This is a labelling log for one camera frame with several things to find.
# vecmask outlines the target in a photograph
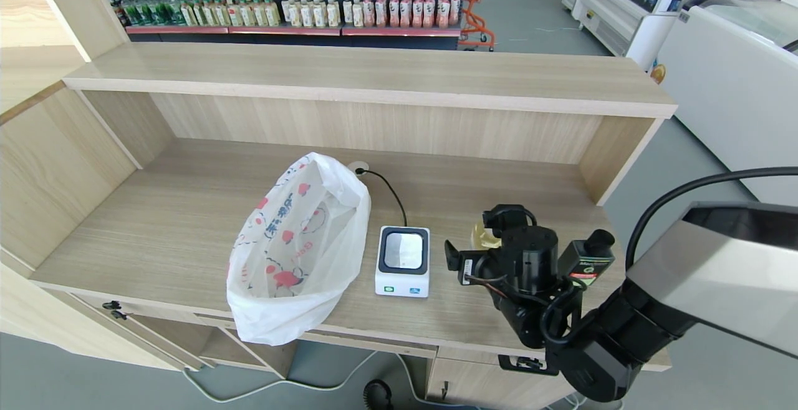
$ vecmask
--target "refrigerator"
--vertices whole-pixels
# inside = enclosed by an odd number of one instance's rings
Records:
[[[649,72],[727,168],[798,165],[798,7],[692,0]],[[743,183],[761,202],[798,206],[798,178]]]

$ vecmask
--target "plastic bag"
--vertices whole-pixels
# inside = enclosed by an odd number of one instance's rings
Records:
[[[284,345],[319,326],[360,272],[371,199],[334,158],[297,160],[244,223],[228,304],[243,341]]]

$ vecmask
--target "orange shopping cart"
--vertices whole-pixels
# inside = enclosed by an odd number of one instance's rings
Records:
[[[493,47],[496,45],[496,35],[488,30],[485,20],[476,15],[474,12],[474,5],[478,4],[481,0],[465,0],[468,2],[465,9],[463,9],[463,16],[465,16],[465,25],[461,35],[459,35],[459,44],[469,46],[464,50],[476,50],[477,47],[487,47],[490,52],[493,52]],[[470,41],[471,34],[479,33],[479,41]]]

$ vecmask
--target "checkout counter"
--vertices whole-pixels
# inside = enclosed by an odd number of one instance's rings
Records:
[[[374,293],[380,227],[399,210],[364,178],[361,274],[303,340],[424,357],[416,387],[450,404],[541,408],[572,393],[562,375],[499,367],[498,355],[536,353],[484,290],[458,284],[442,248],[468,246],[497,203],[526,206],[561,249],[612,231],[601,205],[676,109],[633,61],[131,43],[105,0],[76,6],[2,0],[2,280],[13,298],[2,330],[138,365],[287,376],[296,342],[240,341],[225,277],[254,204],[313,150],[390,178],[408,220],[430,228],[431,290]],[[48,41],[26,34],[35,25]],[[584,312],[623,270],[590,286]],[[669,367],[661,351],[646,368]]]

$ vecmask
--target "red shelf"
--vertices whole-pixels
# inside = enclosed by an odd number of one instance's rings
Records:
[[[147,35],[157,33],[203,33],[212,35],[226,35],[227,27],[194,27],[178,25],[145,25],[125,27],[125,32],[130,35]]]
[[[307,36],[341,36],[341,27],[334,29],[316,29],[315,27],[291,27],[281,25],[280,27],[228,27],[231,34],[249,35],[307,35]]]
[[[444,36],[459,37],[459,27],[450,29],[402,29],[402,27],[353,27],[347,25],[342,30],[343,36]]]

